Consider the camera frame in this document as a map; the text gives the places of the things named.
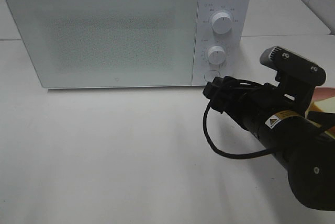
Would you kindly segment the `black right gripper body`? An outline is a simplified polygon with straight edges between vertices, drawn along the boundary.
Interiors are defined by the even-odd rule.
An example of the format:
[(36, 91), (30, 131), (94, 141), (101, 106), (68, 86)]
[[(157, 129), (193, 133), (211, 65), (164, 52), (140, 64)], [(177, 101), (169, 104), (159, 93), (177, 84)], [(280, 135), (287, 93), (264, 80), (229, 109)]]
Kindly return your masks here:
[(276, 86), (231, 76), (216, 77), (208, 82), (203, 95), (211, 101), (211, 109), (225, 112), (244, 130), (255, 128), (266, 116), (294, 109), (293, 102)]

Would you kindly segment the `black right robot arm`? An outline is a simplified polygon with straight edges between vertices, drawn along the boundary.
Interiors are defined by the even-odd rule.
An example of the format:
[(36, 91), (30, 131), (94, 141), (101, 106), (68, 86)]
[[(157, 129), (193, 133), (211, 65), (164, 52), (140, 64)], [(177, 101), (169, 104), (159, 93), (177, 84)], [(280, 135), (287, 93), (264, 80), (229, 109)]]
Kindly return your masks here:
[(216, 154), (235, 160), (272, 155), (287, 171), (289, 186), (301, 204), (334, 210), (334, 138), (326, 134), (334, 126), (334, 116), (326, 114), (322, 121), (312, 122), (278, 87), (228, 76), (208, 82), (203, 94), (209, 99), (207, 110), (227, 114), (263, 145), (261, 151), (228, 153), (206, 133)]

